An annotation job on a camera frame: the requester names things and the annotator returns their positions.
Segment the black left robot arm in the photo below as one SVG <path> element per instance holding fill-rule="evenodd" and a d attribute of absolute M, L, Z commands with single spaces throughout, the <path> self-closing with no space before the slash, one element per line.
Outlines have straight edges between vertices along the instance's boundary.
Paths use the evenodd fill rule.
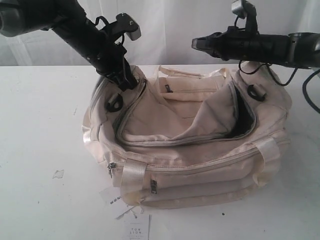
<path fill-rule="evenodd" d="M 138 81 L 125 59 L 127 50 L 118 39 L 141 37 L 136 21 L 120 13 L 114 22 L 98 16 L 95 22 L 76 0 L 2 0 L 0 2 L 0 33 L 12 38 L 37 30 L 52 30 L 101 76 L 122 91 L 134 89 Z"/>

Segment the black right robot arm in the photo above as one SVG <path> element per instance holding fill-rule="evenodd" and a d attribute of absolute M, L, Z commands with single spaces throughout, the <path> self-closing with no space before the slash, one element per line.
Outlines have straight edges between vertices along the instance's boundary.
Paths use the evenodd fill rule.
<path fill-rule="evenodd" d="M 320 67 L 318 33 L 260 34 L 229 26 L 225 32 L 194 38 L 191 47 L 223 61 L 252 61 L 298 69 Z"/>

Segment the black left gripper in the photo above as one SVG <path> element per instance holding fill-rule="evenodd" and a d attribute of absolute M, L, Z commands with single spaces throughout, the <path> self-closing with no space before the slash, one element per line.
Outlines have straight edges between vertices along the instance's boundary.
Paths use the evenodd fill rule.
<path fill-rule="evenodd" d="M 97 55 L 96 71 L 117 85 L 120 90 L 133 90 L 138 81 L 125 59 L 126 52 L 121 44 L 106 43 Z"/>

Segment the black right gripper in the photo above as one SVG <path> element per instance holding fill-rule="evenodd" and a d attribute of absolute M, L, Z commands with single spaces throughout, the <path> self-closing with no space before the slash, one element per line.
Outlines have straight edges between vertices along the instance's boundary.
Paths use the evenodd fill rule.
<path fill-rule="evenodd" d="M 191 47 L 206 52 L 223 61 L 246 60 L 259 62 L 260 44 L 257 30 L 229 26 L 225 32 L 214 32 L 208 36 L 194 38 Z"/>

